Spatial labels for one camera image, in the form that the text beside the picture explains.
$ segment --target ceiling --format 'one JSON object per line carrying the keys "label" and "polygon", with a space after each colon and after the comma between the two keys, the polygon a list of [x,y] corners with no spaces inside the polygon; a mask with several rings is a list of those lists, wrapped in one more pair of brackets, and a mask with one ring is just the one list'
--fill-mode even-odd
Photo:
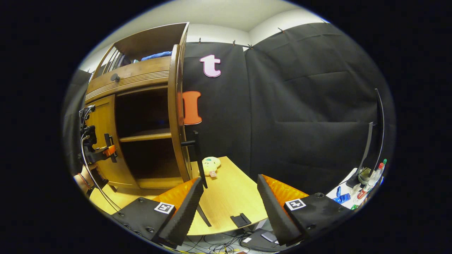
{"label": "ceiling", "polygon": [[235,28],[249,32],[281,12],[301,7],[283,0],[174,0],[134,18],[105,38],[87,56],[115,41],[152,27],[187,22]]}

